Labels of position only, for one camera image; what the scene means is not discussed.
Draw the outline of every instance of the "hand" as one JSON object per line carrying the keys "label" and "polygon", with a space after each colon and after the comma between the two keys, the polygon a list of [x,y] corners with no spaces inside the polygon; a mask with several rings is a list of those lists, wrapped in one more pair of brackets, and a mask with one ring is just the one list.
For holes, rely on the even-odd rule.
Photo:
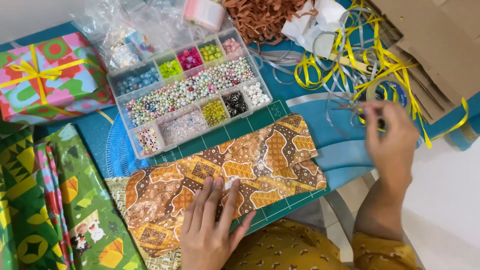
{"label": "hand", "polygon": [[250,212],[242,223],[231,233],[230,225],[239,194],[240,181],[237,179],[230,188],[227,202],[218,222],[215,212],[223,190],[223,178],[207,177],[203,189],[197,189],[192,203],[187,207],[180,233],[182,270],[220,270],[240,240],[245,236],[255,211]]}
{"label": "hand", "polygon": [[[367,101],[363,103],[367,119],[366,148],[372,156],[380,178],[398,184],[411,182],[413,152],[419,132],[398,103]],[[381,111],[387,125],[382,136],[377,131],[377,112]]]}

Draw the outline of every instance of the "yellow shirt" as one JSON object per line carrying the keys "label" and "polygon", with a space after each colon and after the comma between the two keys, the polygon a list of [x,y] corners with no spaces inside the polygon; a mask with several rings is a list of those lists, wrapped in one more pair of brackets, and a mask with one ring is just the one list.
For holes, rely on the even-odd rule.
{"label": "yellow shirt", "polygon": [[[355,266],[361,270],[419,270],[412,248],[398,241],[353,236]],[[327,237],[286,219],[242,239],[225,270],[348,270],[340,250]]]}

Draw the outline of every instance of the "tape roll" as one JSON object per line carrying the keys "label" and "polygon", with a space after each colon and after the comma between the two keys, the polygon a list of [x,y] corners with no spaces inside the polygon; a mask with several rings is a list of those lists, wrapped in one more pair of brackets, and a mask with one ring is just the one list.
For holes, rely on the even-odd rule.
{"label": "tape roll", "polygon": [[403,109],[405,112],[410,115],[412,111],[412,101],[410,100],[410,97],[408,96],[407,93],[407,86],[400,82],[397,78],[395,77],[379,77],[375,80],[372,81],[372,83],[367,87],[366,90],[366,98],[367,100],[376,100],[376,91],[377,87],[382,84],[386,83],[388,86],[390,86],[391,89],[393,89],[397,95],[398,95],[398,102],[402,105]]}

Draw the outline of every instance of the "cutting mat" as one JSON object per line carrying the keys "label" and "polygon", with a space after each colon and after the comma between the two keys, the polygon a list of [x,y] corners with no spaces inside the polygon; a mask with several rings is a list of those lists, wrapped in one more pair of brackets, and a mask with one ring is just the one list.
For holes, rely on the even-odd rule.
{"label": "cutting mat", "polygon": [[[181,159],[266,127],[288,114],[290,114],[290,110],[285,102],[283,100],[274,100],[274,102],[269,104],[266,108],[256,111],[254,114],[248,117],[238,119],[222,128],[215,129],[214,131],[209,132],[201,137],[179,145],[175,149],[154,156],[150,159],[150,163],[161,164],[164,162]],[[247,234],[278,220],[279,218],[306,205],[307,203],[320,198],[328,192],[330,192],[330,188],[327,186],[326,189],[291,196],[271,205],[260,208],[257,210],[257,214],[255,215],[255,218],[253,218]],[[232,222],[231,230],[235,229],[242,219],[243,217],[239,217],[238,219],[234,220]]]}

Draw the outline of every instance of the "yellow ribbon bow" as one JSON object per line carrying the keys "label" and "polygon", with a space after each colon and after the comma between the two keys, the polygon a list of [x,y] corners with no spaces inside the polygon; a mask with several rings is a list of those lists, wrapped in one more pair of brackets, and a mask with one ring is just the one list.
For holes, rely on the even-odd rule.
{"label": "yellow ribbon bow", "polygon": [[26,72],[26,73],[28,73],[28,76],[25,76],[25,77],[18,78],[18,79],[13,80],[13,81],[9,81],[9,82],[0,84],[0,88],[4,88],[4,87],[7,87],[7,86],[11,86],[11,85],[14,85],[14,84],[18,84],[18,83],[36,78],[37,82],[38,82],[38,90],[40,92],[40,100],[42,101],[42,105],[44,105],[44,106],[46,106],[50,109],[56,110],[56,111],[58,111],[62,114],[68,115],[68,116],[72,116],[72,117],[78,116],[78,114],[75,114],[75,113],[72,113],[70,111],[66,111],[66,110],[63,110],[63,109],[60,109],[58,107],[55,107],[53,105],[48,104],[47,95],[45,94],[45,89],[43,88],[43,84],[42,84],[41,79],[44,78],[44,79],[47,79],[47,80],[54,81],[54,80],[58,79],[58,76],[60,76],[62,74],[62,70],[73,67],[73,66],[77,66],[77,65],[80,65],[80,64],[85,64],[85,63],[88,63],[88,64],[92,65],[94,68],[96,68],[98,71],[100,71],[103,74],[105,74],[105,72],[98,65],[96,65],[95,63],[93,63],[89,59],[76,60],[76,61],[70,62],[68,64],[58,66],[56,68],[52,68],[52,69],[49,69],[49,70],[39,72],[38,71],[38,61],[37,61],[36,53],[35,53],[35,46],[32,44],[29,47],[30,47],[30,54],[32,55],[33,66],[31,66],[29,63],[27,63],[25,60],[22,60],[20,62],[20,65],[15,65],[15,64],[10,65],[10,68],[13,71]]}

